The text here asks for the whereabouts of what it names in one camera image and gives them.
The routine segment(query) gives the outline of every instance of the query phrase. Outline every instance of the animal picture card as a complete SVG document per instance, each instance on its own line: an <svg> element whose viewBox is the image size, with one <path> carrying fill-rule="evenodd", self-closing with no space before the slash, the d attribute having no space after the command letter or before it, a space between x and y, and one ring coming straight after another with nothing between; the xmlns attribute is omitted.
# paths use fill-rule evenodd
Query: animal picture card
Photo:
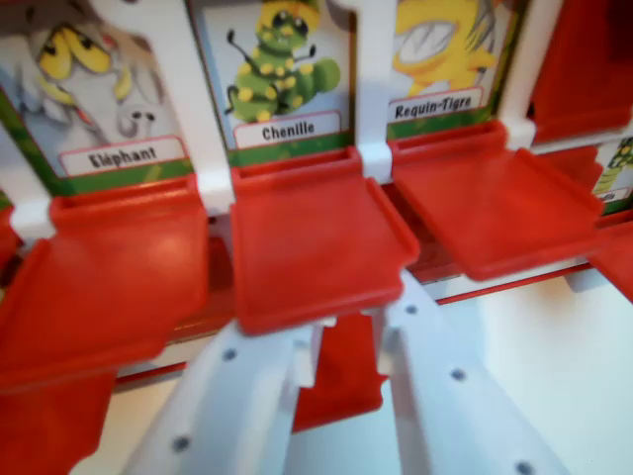
<svg viewBox="0 0 633 475"><path fill-rule="evenodd" d="M191 172L145 40L86 1L0 9L2 121L53 195Z"/></svg>
<svg viewBox="0 0 633 475"><path fill-rule="evenodd" d="M604 214L629 208L633 192L633 137L603 143L595 161L602 165L602 174L593 194L605 204Z"/></svg>
<svg viewBox="0 0 633 475"><path fill-rule="evenodd" d="M329 0L191 0L231 165L351 143L351 17Z"/></svg>
<svg viewBox="0 0 633 475"><path fill-rule="evenodd" d="M485 121L525 2L401 0L390 139Z"/></svg>

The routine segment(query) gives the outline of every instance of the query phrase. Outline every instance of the cartoon caterpillar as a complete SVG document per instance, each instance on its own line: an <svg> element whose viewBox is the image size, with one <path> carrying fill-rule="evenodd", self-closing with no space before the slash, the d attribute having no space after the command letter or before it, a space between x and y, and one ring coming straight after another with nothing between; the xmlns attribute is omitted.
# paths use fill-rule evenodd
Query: cartoon caterpillar
<svg viewBox="0 0 633 475"><path fill-rule="evenodd" d="M319 20L317 0L263 0L256 31L258 45L252 54L233 42L234 30L229 30L226 40L246 62L226 90L230 107L225 113L248 123L266 122L296 111L319 92L334 89L340 81L340 69L333 59L295 69L297 62L317 53L312 45L308 55L294 56L296 49L306 45L309 32L318 28Z"/></svg>
<svg viewBox="0 0 633 475"><path fill-rule="evenodd" d="M609 191L620 172L625 167L630 166L633 166L633 138L622 141L617 153L611 158L609 164L606 165L606 169L597 180L593 193L601 194Z"/></svg>

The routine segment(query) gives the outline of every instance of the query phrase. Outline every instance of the white plastic frame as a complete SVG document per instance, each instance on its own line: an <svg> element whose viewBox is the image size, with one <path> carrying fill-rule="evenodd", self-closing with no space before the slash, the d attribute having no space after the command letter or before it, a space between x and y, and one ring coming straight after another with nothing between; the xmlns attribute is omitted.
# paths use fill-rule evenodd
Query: white plastic frame
<svg viewBox="0 0 633 475"><path fill-rule="evenodd" d="M391 377L402 473L569 474L408 272L374 312L378 369Z"/></svg>
<svg viewBox="0 0 633 475"><path fill-rule="evenodd" d="M355 145L363 175L391 182L387 123L398 0L334 0L356 12Z"/></svg>
<svg viewBox="0 0 633 475"><path fill-rule="evenodd" d="M207 213L228 212L235 201L223 138L183 0L89 0L106 22L144 37L161 76L196 170Z"/></svg>
<svg viewBox="0 0 633 475"><path fill-rule="evenodd" d="M282 473L299 388L315 384L322 330L249 337L228 324L189 365L124 473Z"/></svg>
<svg viewBox="0 0 633 475"><path fill-rule="evenodd" d="M633 119L619 131L588 134L533 145L536 125L526 115L532 91L547 54L564 0L531 0L505 81L498 118L508 130L507 147L530 148L536 154L620 141L633 136Z"/></svg>
<svg viewBox="0 0 633 475"><path fill-rule="evenodd" d="M13 203L11 228L26 249L37 239L54 236L50 195L4 125L0 127L0 188Z"/></svg>
<svg viewBox="0 0 633 475"><path fill-rule="evenodd" d="M498 108L498 118L508 131L509 149L530 148L534 142L536 126L526 117L527 110L563 1L531 0L525 12Z"/></svg>

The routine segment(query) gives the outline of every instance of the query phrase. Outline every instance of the red plastic tray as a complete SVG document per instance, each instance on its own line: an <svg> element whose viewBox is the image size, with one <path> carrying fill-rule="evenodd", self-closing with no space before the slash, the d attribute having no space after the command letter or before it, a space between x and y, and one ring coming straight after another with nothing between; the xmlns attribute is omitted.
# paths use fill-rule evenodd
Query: red plastic tray
<svg viewBox="0 0 633 475"><path fill-rule="evenodd" d="M99 445L114 373L0 396L2 473L67 475Z"/></svg>
<svg viewBox="0 0 633 475"><path fill-rule="evenodd" d="M583 255L602 204L486 123L391 144L394 183L469 277Z"/></svg>
<svg viewBox="0 0 633 475"><path fill-rule="evenodd" d="M225 243L220 237L209 239L209 293L207 303L185 318L169 339L178 341L220 331L235 317L233 270Z"/></svg>
<svg viewBox="0 0 633 475"><path fill-rule="evenodd" d="M247 333L383 305L414 235L350 147L233 171L236 312Z"/></svg>
<svg viewBox="0 0 633 475"><path fill-rule="evenodd" d="M20 245L20 239L9 223L12 212L13 208L0 211L0 269L5 266Z"/></svg>
<svg viewBox="0 0 633 475"><path fill-rule="evenodd" d="M537 143L626 126L633 107L631 0L568 0L537 84Z"/></svg>
<svg viewBox="0 0 633 475"><path fill-rule="evenodd" d="M459 266L446 247L431 233L400 190L394 184L384 185L383 190L419 242L419 257L407 267L407 270L422 283L461 274Z"/></svg>
<svg viewBox="0 0 633 475"><path fill-rule="evenodd" d="M602 174L602 165L595 162L597 147L582 146L539 155L554 168L567 175L589 193Z"/></svg>
<svg viewBox="0 0 633 475"><path fill-rule="evenodd" d="M372 320L361 314L338 319L323 330L316 382L302 389L294 431L376 411L387 380L376 371Z"/></svg>
<svg viewBox="0 0 633 475"><path fill-rule="evenodd" d="M600 226L604 244L588 261L633 302L633 211L604 217Z"/></svg>
<svg viewBox="0 0 633 475"><path fill-rule="evenodd" d="M0 306L0 391L149 359L207 298L193 175L57 198L51 216Z"/></svg>

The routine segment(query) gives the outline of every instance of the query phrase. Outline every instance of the green caterpillar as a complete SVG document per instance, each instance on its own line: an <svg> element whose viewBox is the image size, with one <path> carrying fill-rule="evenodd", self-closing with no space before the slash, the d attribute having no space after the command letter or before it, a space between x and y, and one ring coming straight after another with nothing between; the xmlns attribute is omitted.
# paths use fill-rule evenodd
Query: green caterpillar
<svg viewBox="0 0 633 475"><path fill-rule="evenodd" d="M338 85L340 69L331 58L295 67L297 62L317 53L317 47L312 45L308 55L293 54L306 45L309 23L318 24L316 3L265 0L256 32L258 45L252 54L235 44L234 30L228 31L226 40L243 55L245 63L226 90L230 103L226 114L233 113L248 123L267 122L273 116L295 112L319 92L331 91Z"/></svg>

